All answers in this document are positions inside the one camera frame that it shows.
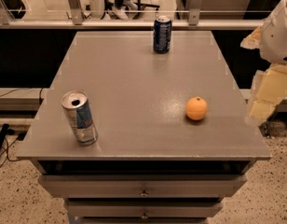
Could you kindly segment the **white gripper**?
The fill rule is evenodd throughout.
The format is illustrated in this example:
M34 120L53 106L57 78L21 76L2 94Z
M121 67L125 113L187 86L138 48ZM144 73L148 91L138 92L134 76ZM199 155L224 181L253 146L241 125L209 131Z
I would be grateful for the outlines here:
M247 104L245 122L260 126L287 96L287 0L280 0L263 26L247 35L240 46L260 47L260 56L272 63L266 71L255 73Z

